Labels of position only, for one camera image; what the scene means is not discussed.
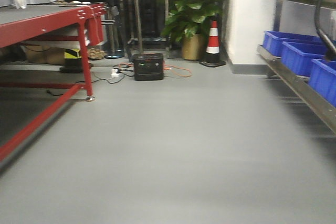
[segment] black stand base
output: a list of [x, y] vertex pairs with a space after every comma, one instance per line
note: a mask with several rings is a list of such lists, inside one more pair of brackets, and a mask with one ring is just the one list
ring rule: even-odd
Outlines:
[[62, 66], [59, 68], [61, 73], [82, 73], [82, 66]]
[[111, 55], [108, 54], [108, 55], [104, 56], [105, 59], [119, 59], [119, 58], [122, 58], [122, 57], [124, 57], [123, 50], [117, 50], [115, 52], [112, 52]]
[[226, 65], [226, 62], [225, 61], [221, 61], [221, 60], [219, 62], [217, 62], [217, 63], [208, 63], [206, 61], [200, 61], [199, 64], [204, 65], [204, 66], [206, 66], [208, 68], [216, 68], [216, 67], [220, 67], [220, 66]]

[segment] traffic cone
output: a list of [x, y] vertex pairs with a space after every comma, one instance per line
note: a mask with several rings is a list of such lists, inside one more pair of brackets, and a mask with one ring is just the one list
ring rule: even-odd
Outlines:
[[200, 64], [215, 68], [223, 66], [226, 64], [225, 61], [219, 59], [219, 41], [218, 41], [218, 30], [217, 30], [217, 21], [212, 21], [209, 42], [206, 48], [206, 54], [203, 61], [200, 61]]

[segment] black cable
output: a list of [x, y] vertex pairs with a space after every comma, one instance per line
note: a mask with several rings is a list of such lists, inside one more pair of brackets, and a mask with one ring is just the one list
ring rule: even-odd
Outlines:
[[51, 49], [51, 47], [49, 47], [48, 49], [44, 49], [44, 50], [32, 50], [32, 49], [28, 48], [27, 46], [23, 45], [23, 47], [26, 48], [27, 50], [33, 51], [33, 52], [45, 52], [45, 51], [48, 51], [48, 50]]
[[121, 72], [132, 72], [134, 73], [133, 69], [124, 69], [124, 68], [115, 68], [115, 70], [117, 71], [117, 73], [121, 73]]
[[318, 0], [316, 3], [315, 15], [314, 15], [315, 28], [316, 28], [317, 34], [319, 35], [319, 37], [322, 39], [322, 41], [328, 48], [328, 51], [325, 54], [326, 59], [333, 60], [336, 58], [336, 47], [333, 44], [331, 38], [326, 34], [326, 32], [323, 31], [321, 24], [320, 24], [320, 11], [321, 11], [321, 6], [322, 6], [322, 1], [323, 0]]
[[46, 2], [46, 3], [38, 3], [38, 4], [34, 4], [34, 5], [50, 5], [50, 4], [53, 4], [53, 3], [56, 3], [56, 2], [59, 2], [59, 1], [55, 0], [55, 1]]
[[125, 66], [125, 68], [132, 68], [132, 66], [130, 66], [130, 64], [126, 64], [126, 63], [115, 64], [115, 65], [112, 66], [112, 68], [122, 67], [122, 66]]
[[[98, 82], [98, 81], [106, 81], [108, 84], [116, 84], [116, 83], [122, 81], [122, 79], [124, 79], [125, 76], [132, 77], [132, 76], [130, 76], [128, 74], [122, 73], [122, 77], [118, 81], [111, 82], [110, 80], [112, 80], [112, 79], [100, 78], [100, 77], [96, 76], [95, 73], [92, 73], [92, 74], [94, 75], [94, 77], [97, 78], [97, 80], [91, 81], [91, 83], [95, 83], [95, 82]], [[83, 83], [83, 82], [85, 82], [85, 81], [76, 81], [75, 84], [77, 84], [77, 83]], [[64, 95], [64, 94], [54, 94], [50, 90], [47, 90], [46, 92], [48, 94], [52, 95], [53, 97], [60, 97], [61, 95]]]

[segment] portable power station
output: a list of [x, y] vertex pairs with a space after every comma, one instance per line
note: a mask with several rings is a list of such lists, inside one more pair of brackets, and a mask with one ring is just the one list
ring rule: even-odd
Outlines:
[[134, 79], [154, 81], [163, 79], [162, 54], [136, 54], [133, 56]]

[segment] white wall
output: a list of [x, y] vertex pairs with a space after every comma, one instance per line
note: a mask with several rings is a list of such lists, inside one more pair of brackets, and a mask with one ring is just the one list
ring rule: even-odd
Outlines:
[[257, 54], [265, 30], [271, 30], [274, 0], [230, 0], [226, 48], [233, 64], [264, 64]]
[[[272, 30], [275, 0], [230, 0], [228, 30], [224, 42], [233, 64], [265, 64], [257, 53], [264, 31]], [[321, 11], [321, 24], [326, 32], [335, 34], [332, 11]], [[284, 2], [280, 31], [317, 35], [314, 27], [314, 6]]]

